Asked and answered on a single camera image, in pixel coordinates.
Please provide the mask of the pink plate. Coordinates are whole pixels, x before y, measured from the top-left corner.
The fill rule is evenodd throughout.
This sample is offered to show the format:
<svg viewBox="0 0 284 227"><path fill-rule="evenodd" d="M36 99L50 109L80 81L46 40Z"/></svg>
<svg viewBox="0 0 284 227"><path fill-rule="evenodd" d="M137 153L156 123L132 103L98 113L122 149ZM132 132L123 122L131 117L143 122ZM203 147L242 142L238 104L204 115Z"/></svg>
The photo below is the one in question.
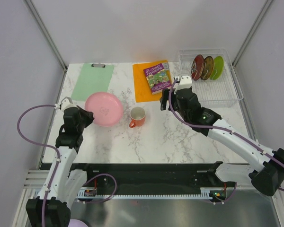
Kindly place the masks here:
<svg viewBox="0 0 284 227"><path fill-rule="evenodd" d="M108 92L90 95L85 102L85 110L93 113L94 124L104 127L119 123L124 111L121 101Z"/></svg>

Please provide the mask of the red floral plate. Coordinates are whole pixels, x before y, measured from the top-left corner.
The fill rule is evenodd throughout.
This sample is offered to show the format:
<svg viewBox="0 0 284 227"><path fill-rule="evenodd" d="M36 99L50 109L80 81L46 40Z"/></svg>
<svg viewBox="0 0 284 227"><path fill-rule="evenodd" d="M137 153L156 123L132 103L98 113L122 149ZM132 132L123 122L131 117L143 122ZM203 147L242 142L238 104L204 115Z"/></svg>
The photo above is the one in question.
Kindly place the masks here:
<svg viewBox="0 0 284 227"><path fill-rule="evenodd" d="M191 66L191 77L194 81L200 79L204 70L204 58L201 54L197 55L194 58L194 61Z"/></svg>

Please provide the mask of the yellow brown patterned plate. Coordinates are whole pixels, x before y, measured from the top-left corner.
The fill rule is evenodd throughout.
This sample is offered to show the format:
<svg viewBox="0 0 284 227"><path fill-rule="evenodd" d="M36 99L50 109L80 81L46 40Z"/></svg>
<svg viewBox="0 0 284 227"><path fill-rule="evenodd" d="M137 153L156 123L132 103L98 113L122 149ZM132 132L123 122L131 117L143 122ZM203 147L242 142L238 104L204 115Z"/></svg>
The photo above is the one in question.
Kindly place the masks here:
<svg viewBox="0 0 284 227"><path fill-rule="evenodd" d="M204 59L204 69L201 74L202 80L208 80L213 72L214 69L214 60L212 56L207 56Z"/></svg>

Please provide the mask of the lime green plate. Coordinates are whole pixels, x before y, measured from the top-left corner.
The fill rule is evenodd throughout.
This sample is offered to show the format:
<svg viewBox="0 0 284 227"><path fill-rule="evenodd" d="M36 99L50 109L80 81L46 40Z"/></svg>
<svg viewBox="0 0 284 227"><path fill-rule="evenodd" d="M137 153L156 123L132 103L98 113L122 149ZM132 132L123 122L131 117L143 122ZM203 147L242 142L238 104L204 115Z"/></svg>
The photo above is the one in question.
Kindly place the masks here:
<svg viewBox="0 0 284 227"><path fill-rule="evenodd" d="M223 72L223 69L224 69L224 59L222 56L217 56L214 58L214 68L213 68L213 71L210 75L210 80L217 80L222 72Z"/></svg>

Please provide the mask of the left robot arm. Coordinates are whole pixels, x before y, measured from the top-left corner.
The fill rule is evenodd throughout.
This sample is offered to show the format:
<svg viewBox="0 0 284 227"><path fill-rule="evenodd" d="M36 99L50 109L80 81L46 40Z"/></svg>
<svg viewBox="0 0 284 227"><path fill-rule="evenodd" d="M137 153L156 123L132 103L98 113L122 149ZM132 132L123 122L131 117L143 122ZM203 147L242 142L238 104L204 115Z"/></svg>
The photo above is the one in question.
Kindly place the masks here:
<svg viewBox="0 0 284 227"><path fill-rule="evenodd" d="M48 176L34 199L29 199L26 211L33 227L66 227L71 219L71 207L80 188L94 182L94 174L89 170L71 170L80 146L83 131L94 118L73 104L61 107L63 125L53 149L56 154Z"/></svg>

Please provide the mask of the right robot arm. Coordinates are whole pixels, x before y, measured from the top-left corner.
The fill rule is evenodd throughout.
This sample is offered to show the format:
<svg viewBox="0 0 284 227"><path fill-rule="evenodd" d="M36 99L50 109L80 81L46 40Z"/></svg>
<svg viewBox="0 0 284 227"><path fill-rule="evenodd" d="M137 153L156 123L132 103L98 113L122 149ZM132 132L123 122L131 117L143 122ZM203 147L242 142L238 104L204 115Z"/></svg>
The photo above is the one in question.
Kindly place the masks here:
<svg viewBox="0 0 284 227"><path fill-rule="evenodd" d="M273 150L256 143L237 132L215 111L202 107L197 95L190 88L181 90L163 89L160 98L161 110L170 110L174 116L192 130L220 142L243 158L250 169L220 163L207 174L208 183L218 186L223 181L247 180L259 192L273 196L276 191L284 192L281 184L284 181L284 149Z"/></svg>

